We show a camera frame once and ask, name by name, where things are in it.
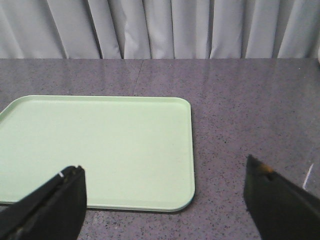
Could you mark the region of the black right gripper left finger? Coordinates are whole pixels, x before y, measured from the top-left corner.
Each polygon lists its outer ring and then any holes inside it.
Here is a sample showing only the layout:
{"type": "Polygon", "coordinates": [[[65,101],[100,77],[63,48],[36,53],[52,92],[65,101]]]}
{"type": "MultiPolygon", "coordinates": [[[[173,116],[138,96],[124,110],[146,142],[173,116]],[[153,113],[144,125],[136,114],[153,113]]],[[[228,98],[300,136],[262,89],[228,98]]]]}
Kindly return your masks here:
{"type": "Polygon", "coordinates": [[[87,210],[85,170],[68,166],[0,213],[2,240],[76,240],[87,210]]]}

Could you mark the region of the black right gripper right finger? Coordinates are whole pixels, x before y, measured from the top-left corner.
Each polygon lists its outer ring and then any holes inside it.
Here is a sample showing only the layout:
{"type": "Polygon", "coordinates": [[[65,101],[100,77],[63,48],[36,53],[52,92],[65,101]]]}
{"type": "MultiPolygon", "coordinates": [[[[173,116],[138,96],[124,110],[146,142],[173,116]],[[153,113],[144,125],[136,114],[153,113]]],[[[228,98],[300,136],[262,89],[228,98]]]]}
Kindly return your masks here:
{"type": "Polygon", "coordinates": [[[318,240],[320,200],[253,155],[247,156],[243,198],[263,240],[318,240]]]}

